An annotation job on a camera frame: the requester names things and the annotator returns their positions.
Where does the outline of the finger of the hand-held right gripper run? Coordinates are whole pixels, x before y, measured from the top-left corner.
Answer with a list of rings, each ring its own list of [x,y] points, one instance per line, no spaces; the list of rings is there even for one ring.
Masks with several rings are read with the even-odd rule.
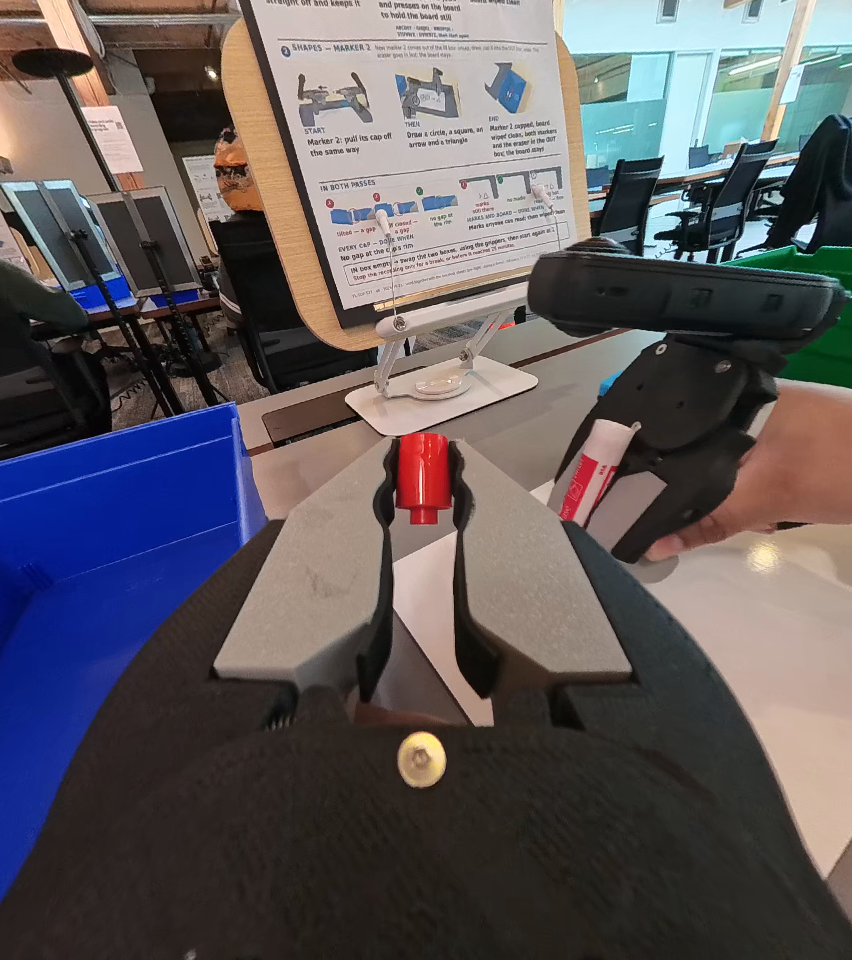
[[[585,530],[613,557],[644,557],[672,530],[671,485],[652,472],[614,480]]]

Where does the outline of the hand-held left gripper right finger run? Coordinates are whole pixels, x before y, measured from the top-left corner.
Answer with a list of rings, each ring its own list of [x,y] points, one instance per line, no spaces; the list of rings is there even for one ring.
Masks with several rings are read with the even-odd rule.
[[[558,515],[451,442],[456,663],[482,699],[627,681],[632,668]]]

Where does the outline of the red and white marker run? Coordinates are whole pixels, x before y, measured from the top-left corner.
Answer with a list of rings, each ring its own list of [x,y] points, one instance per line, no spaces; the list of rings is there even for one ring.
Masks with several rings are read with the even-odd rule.
[[[580,527],[587,525],[640,428],[638,421],[631,425],[605,418],[594,421],[576,456],[575,468],[557,508],[564,522],[575,522]]]

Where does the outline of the red marker cap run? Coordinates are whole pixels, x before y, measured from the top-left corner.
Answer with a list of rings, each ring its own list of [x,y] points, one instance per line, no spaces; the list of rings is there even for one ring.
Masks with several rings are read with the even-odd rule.
[[[395,507],[411,525],[434,526],[452,507],[449,440],[436,433],[407,434],[399,440]]]

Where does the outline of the white whiteboard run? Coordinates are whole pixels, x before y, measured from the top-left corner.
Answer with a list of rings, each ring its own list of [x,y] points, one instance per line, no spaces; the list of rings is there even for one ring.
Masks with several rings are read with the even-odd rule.
[[[639,583],[717,668],[762,740],[810,856],[828,876],[852,841],[852,527],[741,534]]]

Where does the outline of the person's right hand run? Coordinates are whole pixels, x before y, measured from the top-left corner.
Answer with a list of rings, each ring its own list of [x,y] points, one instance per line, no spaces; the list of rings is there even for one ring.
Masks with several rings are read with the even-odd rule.
[[[660,538],[657,562],[781,523],[852,524],[852,390],[780,380],[733,491],[703,519]]]

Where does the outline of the black office chair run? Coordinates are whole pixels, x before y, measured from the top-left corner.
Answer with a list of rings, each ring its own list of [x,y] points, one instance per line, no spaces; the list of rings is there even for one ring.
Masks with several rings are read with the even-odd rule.
[[[673,258],[706,253],[715,264],[732,259],[735,244],[744,233],[747,208],[760,174],[775,150],[777,140],[744,144],[724,178],[702,186],[694,205],[674,213],[679,225],[674,231]]]
[[[664,157],[620,159],[602,210],[594,219],[594,236],[610,239],[637,257],[645,254],[648,210]]]
[[[220,306],[261,386],[275,394],[377,365],[376,348],[338,349],[305,325],[262,211],[236,212],[211,229]]]

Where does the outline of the dark jacket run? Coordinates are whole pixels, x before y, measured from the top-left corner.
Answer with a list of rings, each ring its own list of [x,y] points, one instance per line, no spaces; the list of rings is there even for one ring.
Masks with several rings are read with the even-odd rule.
[[[852,115],[833,113],[816,127],[781,189],[782,204],[766,240],[769,248],[792,244],[827,200],[852,199]]]

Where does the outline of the blue plastic bin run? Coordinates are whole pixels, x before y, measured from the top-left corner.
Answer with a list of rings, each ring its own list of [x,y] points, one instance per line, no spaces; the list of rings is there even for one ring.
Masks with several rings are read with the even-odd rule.
[[[0,900],[121,672],[264,522],[234,404],[0,462]]]

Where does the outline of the black tripod stand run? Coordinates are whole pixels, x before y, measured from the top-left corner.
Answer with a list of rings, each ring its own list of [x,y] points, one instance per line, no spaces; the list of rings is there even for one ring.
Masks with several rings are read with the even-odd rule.
[[[152,345],[148,341],[144,331],[137,322],[130,323],[128,318],[120,313],[103,275],[96,270],[96,264],[89,252],[88,234],[83,229],[67,228],[67,236],[76,255],[84,263],[84,266],[95,282],[97,289],[102,294],[107,310],[115,322],[126,341],[132,357],[144,376],[147,386],[152,391],[156,401],[167,417],[178,416],[184,413],[184,408],[178,394],[165,378],[160,361],[152,350]]]
[[[167,276],[164,272],[162,263],[158,257],[158,244],[146,237],[140,241],[140,248],[144,253],[150,269],[152,270],[160,292],[166,301],[169,314],[169,323],[172,336],[177,344],[179,354],[187,366],[192,379],[195,381],[207,406],[212,407],[219,404],[221,396],[210,382],[204,367],[200,363],[199,356],[192,346],[192,341],[184,320],[177,304],[174,301],[172,289],[168,284]]]

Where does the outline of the grey panel board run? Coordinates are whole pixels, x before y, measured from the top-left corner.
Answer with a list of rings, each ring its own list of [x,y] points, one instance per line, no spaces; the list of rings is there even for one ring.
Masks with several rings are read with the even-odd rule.
[[[59,285],[72,293],[120,276],[91,208],[68,178],[4,181],[4,197],[23,222]]]
[[[133,296],[197,290],[201,281],[164,186],[88,198]]]

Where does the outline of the instruction sheet on stand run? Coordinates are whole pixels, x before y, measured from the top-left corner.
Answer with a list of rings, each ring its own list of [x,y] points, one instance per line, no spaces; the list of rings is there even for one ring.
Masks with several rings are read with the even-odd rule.
[[[308,330],[339,350],[379,347],[384,338],[376,323],[384,314],[353,328],[343,328],[322,270],[300,198],[287,147],[270,101],[254,40],[258,31],[251,13],[244,13],[228,30],[221,47],[221,79],[227,105],[243,142],[250,173],[257,187],[294,305]],[[483,282],[442,287],[433,296],[417,294],[402,303],[404,316],[442,326],[485,316],[525,300],[529,269],[500,273]]]

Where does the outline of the black floor lamp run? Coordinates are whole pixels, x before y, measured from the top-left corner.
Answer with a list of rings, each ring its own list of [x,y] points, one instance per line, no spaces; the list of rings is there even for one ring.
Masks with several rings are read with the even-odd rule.
[[[110,171],[105,156],[96,143],[72,84],[72,79],[96,72],[93,59],[79,51],[54,47],[24,49],[12,54],[11,61],[19,72],[27,76],[57,81],[110,191],[113,193],[122,191],[123,187]]]

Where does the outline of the wall poster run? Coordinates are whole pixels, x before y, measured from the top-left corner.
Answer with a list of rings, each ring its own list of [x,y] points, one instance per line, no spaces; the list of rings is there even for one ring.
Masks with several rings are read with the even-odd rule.
[[[217,186],[214,155],[186,155],[182,157],[182,164],[204,220],[207,223],[227,220],[232,210],[224,203]]]

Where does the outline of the white wall notice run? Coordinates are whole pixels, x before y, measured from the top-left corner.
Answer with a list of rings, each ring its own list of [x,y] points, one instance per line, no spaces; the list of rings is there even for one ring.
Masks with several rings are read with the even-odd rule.
[[[83,106],[81,111],[109,172],[114,176],[143,173],[143,164],[120,109],[113,104],[90,105]]]

